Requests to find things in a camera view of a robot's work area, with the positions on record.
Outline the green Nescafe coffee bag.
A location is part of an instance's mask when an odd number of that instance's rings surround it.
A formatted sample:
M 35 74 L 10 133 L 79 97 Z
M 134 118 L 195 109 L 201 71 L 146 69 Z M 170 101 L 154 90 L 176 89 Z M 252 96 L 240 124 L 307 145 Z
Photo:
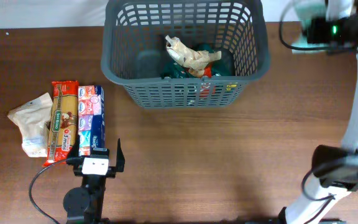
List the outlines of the green Nescafe coffee bag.
M 206 50 L 209 53 L 214 53 L 214 50 L 208 44 L 199 44 L 196 46 L 196 50 Z M 227 65 L 223 62 L 223 59 L 209 63 L 204 69 L 201 77 L 221 77 L 221 76 L 231 76 L 232 72 L 229 71 Z M 189 68 L 185 68 L 177 64 L 174 60 L 167 63 L 164 66 L 163 72 L 161 74 L 162 78 L 194 78 L 190 72 Z M 209 83 L 202 83 L 200 90 L 200 97 L 205 98 L 209 95 Z

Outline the Kleenex tissue multipack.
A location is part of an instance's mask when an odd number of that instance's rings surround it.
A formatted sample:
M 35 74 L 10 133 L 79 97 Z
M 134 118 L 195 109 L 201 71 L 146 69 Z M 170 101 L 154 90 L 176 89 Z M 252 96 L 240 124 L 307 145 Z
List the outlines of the Kleenex tissue multipack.
M 79 156 L 90 156 L 105 146 L 104 90 L 100 85 L 78 88 Z

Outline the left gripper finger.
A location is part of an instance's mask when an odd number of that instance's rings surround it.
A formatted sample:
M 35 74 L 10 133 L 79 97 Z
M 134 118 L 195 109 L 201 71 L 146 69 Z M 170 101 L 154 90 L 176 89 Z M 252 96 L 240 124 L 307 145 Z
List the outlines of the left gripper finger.
M 66 164 L 76 164 L 80 161 L 79 157 L 79 145 L 80 145 L 80 137 L 76 135 L 76 141 L 67 155 Z
M 116 172 L 124 172 L 125 157 L 121 149 L 121 139 L 117 140 L 117 154 L 116 154 Z

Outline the San Remo spaghetti packet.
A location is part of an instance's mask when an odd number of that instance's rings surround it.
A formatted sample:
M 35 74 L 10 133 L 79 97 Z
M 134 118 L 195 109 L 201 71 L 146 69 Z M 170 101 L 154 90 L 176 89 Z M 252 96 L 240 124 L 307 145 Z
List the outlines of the San Remo spaghetti packet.
M 78 129 L 78 81 L 52 82 L 52 85 L 53 105 L 44 167 L 68 157 Z

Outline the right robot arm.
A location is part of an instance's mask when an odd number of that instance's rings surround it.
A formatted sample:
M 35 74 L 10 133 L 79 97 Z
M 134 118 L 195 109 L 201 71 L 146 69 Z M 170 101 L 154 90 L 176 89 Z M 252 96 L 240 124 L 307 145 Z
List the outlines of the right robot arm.
M 301 182 L 301 195 L 282 208 L 277 223 L 320 223 L 340 199 L 358 190 L 358 1 L 324 1 L 297 12 L 306 47 L 281 43 L 293 52 L 356 55 L 357 82 L 349 123 L 340 147 L 319 145 L 311 169 Z

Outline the beige paper pouch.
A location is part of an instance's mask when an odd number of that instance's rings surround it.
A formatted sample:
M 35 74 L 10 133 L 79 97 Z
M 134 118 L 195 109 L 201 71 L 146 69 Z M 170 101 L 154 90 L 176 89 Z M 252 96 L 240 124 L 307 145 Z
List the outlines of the beige paper pouch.
M 22 149 L 29 157 L 47 157 L 48 129 L 52 99 L 44 93 L 8 112 L 7 117 L 19 128 Z
M 178 37 L 165 37 L 169 56 L 190 75 L 197 78 L 212 77 L 213 62 L 221 60 L 221 51 L 210 53 L 207 50 L 195 51 L 188 48 Z

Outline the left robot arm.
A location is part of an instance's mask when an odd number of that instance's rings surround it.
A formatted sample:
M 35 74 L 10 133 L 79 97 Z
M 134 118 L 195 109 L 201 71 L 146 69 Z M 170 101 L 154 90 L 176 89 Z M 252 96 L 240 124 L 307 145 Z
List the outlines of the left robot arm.
M 106 180 L 114 179 L 124 171 L 125 157 L 121 140 L 117 140 L 116 165 L 109 165 L 110 151 L 96 147 L 89 156 L 78 154 L 80 141 L 76 140 L 74 149 L 69 153 L 67 164 L 73 167 L 76 177 L 81 177 L 81 185 L 69 190 L 63 199 L 67 213 L 67 223 L 110 223 L 102 217 Z

